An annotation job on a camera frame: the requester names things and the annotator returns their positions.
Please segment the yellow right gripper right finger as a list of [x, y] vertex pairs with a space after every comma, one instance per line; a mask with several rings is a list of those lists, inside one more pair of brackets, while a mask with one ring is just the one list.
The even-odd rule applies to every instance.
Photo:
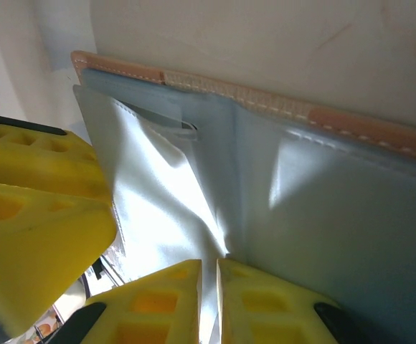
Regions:
[[231, 259], [217, 261], [221, 344], [364, 344], [333, 300]]

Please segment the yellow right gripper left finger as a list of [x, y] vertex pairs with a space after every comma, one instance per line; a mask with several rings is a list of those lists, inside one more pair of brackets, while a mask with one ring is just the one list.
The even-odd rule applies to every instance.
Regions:
[[185, 260], [89, 298], [49, 344], [199, 344], [201, 290]]

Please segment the tan leather card holder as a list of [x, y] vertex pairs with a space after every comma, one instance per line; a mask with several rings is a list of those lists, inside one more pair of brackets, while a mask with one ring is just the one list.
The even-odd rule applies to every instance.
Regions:
[[329, 296], [375, 343], [416, 344], [416, 128], [83, 51], [74, 94], [113, 192], [124, 281], [217, 260]]

